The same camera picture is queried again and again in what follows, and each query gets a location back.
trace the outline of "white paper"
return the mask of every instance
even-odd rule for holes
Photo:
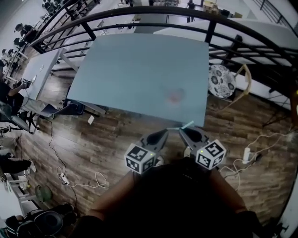
[[[93,121],[94,121],[94,116],[91,116],[88,120],[88,123],[91,125]]]

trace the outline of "light blue table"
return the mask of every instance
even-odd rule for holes
[[[68,98],[203,126],[208,44],[158,34],[97,37]]]

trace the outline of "patterned round cushion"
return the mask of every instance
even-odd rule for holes
[[[235,76],[223,65],[209,66],[208,90],[219,98],[228,98],[236,89]]]

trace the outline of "power strip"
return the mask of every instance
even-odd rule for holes
[[[251,149],[246,147],[244,149],[244,153],[243,153],[243,160],[242,160],[242,163],[243,164],[247,164],[250,160],[250,153],[251,153]]]
[[[61,177],[61,179],[62,179],[64,185],[69,185],[69,184],[70,184],[70,183],[69,183],[69,180],[68,180],[67,177],[64,175],[64,173],[62,173],[62,174],[60,175],[60,177]]]

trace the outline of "white cable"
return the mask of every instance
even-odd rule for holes
[[[275,135],[280,135],[280,137],[279,137],[279,139],[282,137],[282,136],[287,136],[288,134],[281,134],[281,133],[274,133],[274,134],[272,134],[272,135],[270,135],[270,136],[267,136],[267,135],[259,135],[253,142],[251,142],[251,143],[249,143],[248,145],[247,145],[247,147],[249,147],[250,145],[252,145],[252,144],[254,144],[254,143],[256,143],[256,141],[260,138],[260,137],[268,137],[268,138],[270,138],[270,137],[272,137],[272,136],[275,136]]]
[[[256,141],[257,141],[260,137],[268,137],[268,138],[270,138],[270,137],[272,137],[272,136],[274,136],[274,135],[280,135],[280,137],[277,139],[277,141],[276,141],[273,145],[271,145],[271,146],[269,146],[269,147],[267,147],[267,148],[265,148],[265,149],[262,149],[262,150],[260,150],[260,151],[257,151],[257,152],[250,152],[250,154],[253,154],[253,156],[252,156],[252,158],[251,158],[250,160],[246,161],[246,163],[249,163],[249,162],[251,162],[251,161],[255,161],[258,153],[260,153],[260,152],[262,152],[262,151],[265,151],[265,150],[269,150],[270,148],[272,148],[273,146],[275,146],[283,136],[287,136],[287,135],[289,135],[289,134],[290,134],[290,133],[287,133],[287,134],[274,133],[274,134],[272,134],[272,135],[270,135],[270,136],[267,136],[267,135],[259,135],[253,142],[251,142],[251,143],[249,143],[249,144],[247,145],[247,148],[249,148],[250,145],[256,143]],[[233,166],[234,166],[234,168],[235,168],[236,171],[232,170],[231,168],[229,168],[229,167],[227,167],[227,166],[224,166],[224,167],[222,167],[222,168],[219,170],[219,172],[221,172],[224,168],[226,168],[226,169],[229,169],[230,171],[232,171],[233,173],[237,173],[239,183],[238,183],[238,187],[237,187],[235,190],[238,190],[238,188],[239,188],[240,185],[241,185],[241,179],[240,179],[240,173],[239,173],[239,172],[240,172],[240,171],[244,171],[244,170],[248,169],[249,167],[251,167],[251,166],[253,165],[253,164],[251,164],[251,165],[247,166],[247,167],[244,168],[244,169],[237,169],[237,167],[236,167],[236,165],[235,165],[235,162],[236,162],[236,161],[239,161],[239,160],[243,161],[243,159],[236,159],[236,160],[234,160],[234,162],[233,162]]]
[[[97,180],[97,174],[100,174],[100,175],[102,175],[102,177],[104,178],[104,180],[105,180],[105,182],[104,182],[104,184],[99,184],[99,182],[98,182],[98,180]],[[58,178],[60,179],[60,180],[62,180],[62,178],[61,178],[61,174],[62,174],[62,169],[60,168],[60,167],[57,167],[57,175],[58,175]],[[65,185],[68,185],[68,186],[71,186],[71,187],[76,187],[77,185],[80,185],[80,186],[82,186],[82,187],[91,187],[91,188],[98,188],[98,187],[102,187],[102,188],[109,188],[109,187],[104,187],[104,186],[102,186],[102,185],[105,185],[106,183],[107,183],[107,180],[106,180],[106,178],[104,177],[104,175],[102,174],[102,173],[100,173],[100,172],[95,172],[95,180],[96,180],[96,182],[97,182],[97,186],[95,186],[95,187],[93,187],[93,186],[90,186],[90,185],[83,185],[83,184],[75,184],[74,186],[72,186],[72,185],[70,185],[70,184],[65,184]]]

